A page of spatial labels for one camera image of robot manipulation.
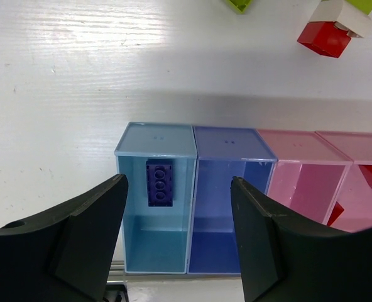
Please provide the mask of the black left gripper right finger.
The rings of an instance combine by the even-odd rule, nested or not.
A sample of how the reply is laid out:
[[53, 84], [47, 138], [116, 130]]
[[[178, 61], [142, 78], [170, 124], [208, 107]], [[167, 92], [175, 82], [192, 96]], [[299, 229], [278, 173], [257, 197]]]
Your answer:
[[241, 177], [231, 204], [246, 301], [372, 301], [372, 227], [317, 223]]

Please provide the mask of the purple lego brick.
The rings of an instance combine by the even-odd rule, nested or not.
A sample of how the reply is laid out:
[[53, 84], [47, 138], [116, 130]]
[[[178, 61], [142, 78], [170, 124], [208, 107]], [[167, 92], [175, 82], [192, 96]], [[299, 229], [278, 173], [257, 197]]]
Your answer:
[[146, 187], [149, 207], [173, 206], [173, 161], [148, 159]]

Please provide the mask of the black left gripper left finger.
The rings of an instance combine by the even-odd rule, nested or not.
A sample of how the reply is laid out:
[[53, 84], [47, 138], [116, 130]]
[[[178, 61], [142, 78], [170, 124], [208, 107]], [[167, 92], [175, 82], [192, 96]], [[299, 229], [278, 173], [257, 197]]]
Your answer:
[[0, 228], [0, 301], [102, 301], [128, 195], [117, 174]]

